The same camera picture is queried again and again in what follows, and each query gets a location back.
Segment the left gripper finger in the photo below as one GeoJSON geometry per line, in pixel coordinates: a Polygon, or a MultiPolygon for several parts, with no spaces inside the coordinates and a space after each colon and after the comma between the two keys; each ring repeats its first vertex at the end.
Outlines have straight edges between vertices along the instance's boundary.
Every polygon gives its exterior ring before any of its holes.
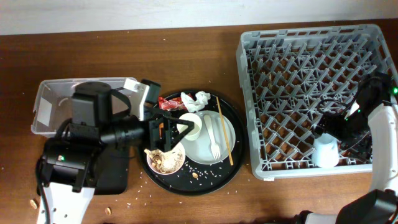
{"type": "Polygon", "coordinates": [[[193,121],[188,121],[186,119],[174,118],[169,111],[161,111],[162,116],[164,117],[164,126],[172,126],[174,124],[181,124],[184,126],[194,126],[193,121]]]}
{"type": "Polygon", "coordinates": [[[190,131],[194,129],[194,126],[182,126],[185,127],[185,129],[177,135],[172,131],[172,128],[164,126],[164,152],[171,151],[190,131]]]}

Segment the white paper cup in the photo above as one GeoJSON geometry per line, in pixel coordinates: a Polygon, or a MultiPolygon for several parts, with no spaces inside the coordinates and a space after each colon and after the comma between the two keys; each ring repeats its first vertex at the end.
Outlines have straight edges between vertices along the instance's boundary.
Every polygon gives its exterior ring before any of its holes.
{"type": "Polygon", "coordinates": [[[186,130],[190,130],[189,133],[185,135],[185,139],[188,141],[195,141],[199,138],[201,133],[201,128],[203,126],[202,120],[199,115],[194,113],[185,113],[179,117],[179,119],[184,121],[189,121],[192,123],[191,126],[187,124],[177,124],[177,130],[179,133],[182,133],[186,130]]]}

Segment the grey plate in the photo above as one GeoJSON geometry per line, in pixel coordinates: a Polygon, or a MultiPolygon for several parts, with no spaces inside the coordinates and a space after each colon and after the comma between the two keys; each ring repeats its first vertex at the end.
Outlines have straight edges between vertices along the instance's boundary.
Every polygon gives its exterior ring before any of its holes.
{"type": "Polygon", "coordinates": [[[181,143],[185,148],[186,156],[191,159],[193,162],[203,165],[211,165],[219,163],[225,159],[228,159],[229,153],[226,145],[226,139],[224,136],[223,126],[225,127],[225,131],[227,133],[227,138],[229,141],[230,151],[233,151],[233,147],[235,145],[236,133],[234,126],[231,121],[227,117],[223,117],[224,125],[221,124],[221,118],[219,112],[217,111],[199,111],[196,113],[202,122],[203,126],[201,128],[201,132],[199,134],[198,139],[194,141],[189,141],[187,139],[182,139],[181,143]],[[206,127],[205,120],[203,119],[204,115],[208,115],[211,118],[211,124],[213,128],[213,139],[215,143],[219,146],[220,149],[220,158],[215,159],[211,152],[211,138],[208,134],[208,130],[206,127]]]}

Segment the light blue cup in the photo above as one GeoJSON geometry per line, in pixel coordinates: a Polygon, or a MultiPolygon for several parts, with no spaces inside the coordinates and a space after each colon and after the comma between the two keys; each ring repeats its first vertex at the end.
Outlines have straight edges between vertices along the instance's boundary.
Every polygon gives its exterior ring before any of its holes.
{"type": "Polygon", "coordinates": [[[312,154],[312,162],[321,168],[332,168],[339,162],[338,141],[330,134],[323,133],[313,143],[315,151],[312,154]]]}

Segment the white plastic fork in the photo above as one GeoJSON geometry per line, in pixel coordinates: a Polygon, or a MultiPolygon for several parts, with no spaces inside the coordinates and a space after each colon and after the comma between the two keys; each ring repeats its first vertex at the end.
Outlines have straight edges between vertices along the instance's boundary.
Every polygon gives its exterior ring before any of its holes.
{"type": "Polygon", "coordinates": [[[220,147],[219,145],[217,145],[216,141],[215,141],[215,135],[213,132],[213,125],[212,125],[212,121],[211,121],[211,116],[209,114],[205,114],[204,117],[204,122],[206,125],[206,129],[208,131],[208,135],[210,138],[210,148],[211,148],[211,153],[214,157],[214,159],[218,160],[221,157],[221,153],[220,153],[220,147]]]}

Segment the wooden chopstick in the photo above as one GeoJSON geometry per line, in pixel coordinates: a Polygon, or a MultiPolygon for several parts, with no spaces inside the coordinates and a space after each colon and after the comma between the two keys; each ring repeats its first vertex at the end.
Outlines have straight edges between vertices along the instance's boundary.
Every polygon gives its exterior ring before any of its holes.
{"type": "Polygon", "coordinates": [[[224,124],[224,116],[222,114],[221,104],[220,104],[220,100],[219,100],[218,96],[216,96],[216,102],[217,102],[217,106],[218,106],[218,112],[219,112],[219,115],[220,115],[221,126],[223,128],[224,140],[225,140],[226,148],[227,148],[227,152],[228,152],[229,163],[230,163],[230,166],[233,166],[234,165],[233,157],[231,155],[231,148],[229,146],[228,134],[226,132],[226,126],[224,124]]]}

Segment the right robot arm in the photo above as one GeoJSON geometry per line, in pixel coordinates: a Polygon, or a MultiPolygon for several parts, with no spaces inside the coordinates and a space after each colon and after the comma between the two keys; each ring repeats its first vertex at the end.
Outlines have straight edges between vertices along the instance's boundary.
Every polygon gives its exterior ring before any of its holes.
{"type": "Polygon", "coordinates": [[[308,210],[292,223],[397,223],[397,89],[388,74],[373,72],[358,84],[353,100],[340,113],[324,112],[314,127],[315,139],[330,134],[347,151],[369,131],[372,182],[369,193],[345,205],[336,215],[308,210]]]}

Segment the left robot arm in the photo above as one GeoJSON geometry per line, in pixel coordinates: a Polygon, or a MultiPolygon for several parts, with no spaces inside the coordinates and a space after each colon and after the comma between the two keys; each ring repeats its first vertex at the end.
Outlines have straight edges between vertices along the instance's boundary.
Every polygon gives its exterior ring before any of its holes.
{"type": "Polygon", "coordinates": [[[154,107],[159,91],[150,80],[77,84],[71,118],[47,139],[36,164],[39,223],[81,223],[94,195],[127,189],[130,147],[168,153],[193,130],[193,122],[154,107]]]}

